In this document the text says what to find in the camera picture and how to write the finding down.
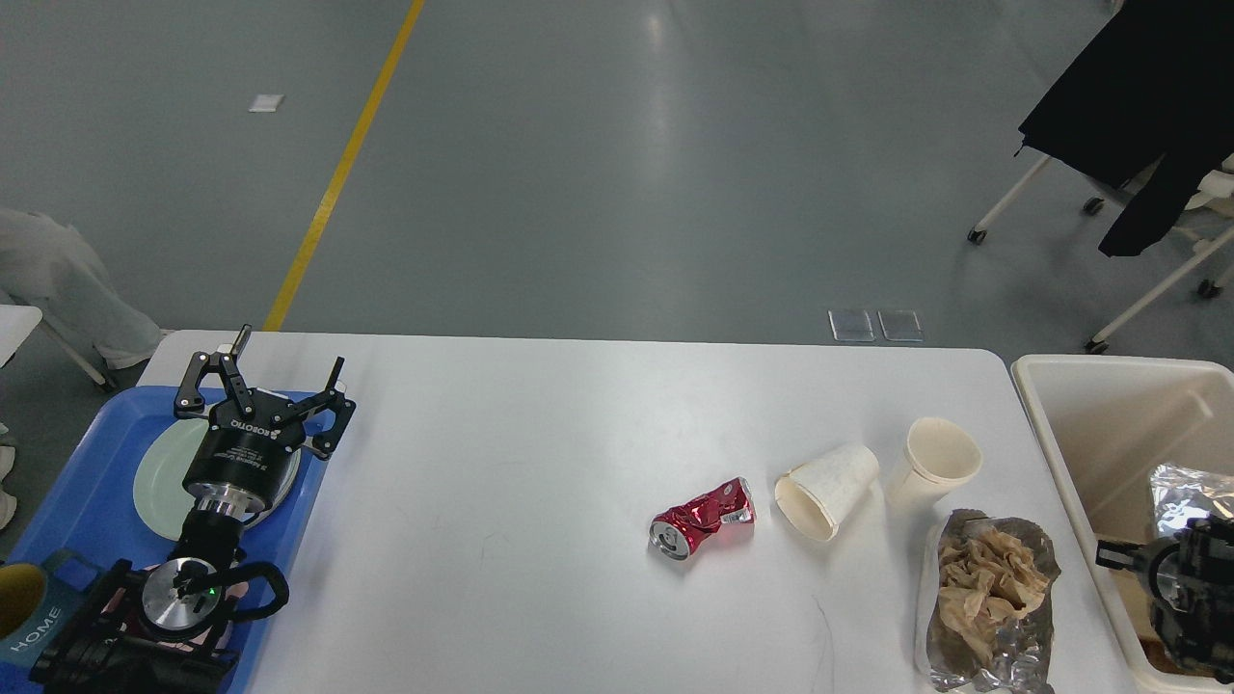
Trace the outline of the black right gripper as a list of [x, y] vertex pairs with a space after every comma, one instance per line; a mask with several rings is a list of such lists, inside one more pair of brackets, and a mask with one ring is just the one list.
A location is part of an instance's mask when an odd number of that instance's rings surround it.
[[1146, 545], [1099, 540], [1096, 563], [1108, 571], [1138, 572], [1141, 588], [1166, 610], [1178, 610], [1177, 538], [1155, 538]]

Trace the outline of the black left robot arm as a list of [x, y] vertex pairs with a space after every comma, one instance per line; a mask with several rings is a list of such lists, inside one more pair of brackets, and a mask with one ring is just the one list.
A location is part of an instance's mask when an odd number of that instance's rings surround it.
[[179, 387], [135, 387], [97, 412], [14, 550], [67, 589], [65, 606], [9, 640], [4, 680], [19, 693], [251, 680], [355, 404], [343, 359], [320, 391], [247, 384], [248, 338], [194, 353]]

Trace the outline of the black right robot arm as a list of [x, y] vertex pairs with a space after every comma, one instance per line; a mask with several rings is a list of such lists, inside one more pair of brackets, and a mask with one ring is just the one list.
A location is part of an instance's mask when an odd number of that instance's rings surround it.
[[1137, 575], [1151, 598], [1150, 624], [1169, 659], [1207, 669], [1220, 684], [1233, 675], [1233, 524], [1190, 519], [1149, 545], [1099, 540], [1095, 562]]

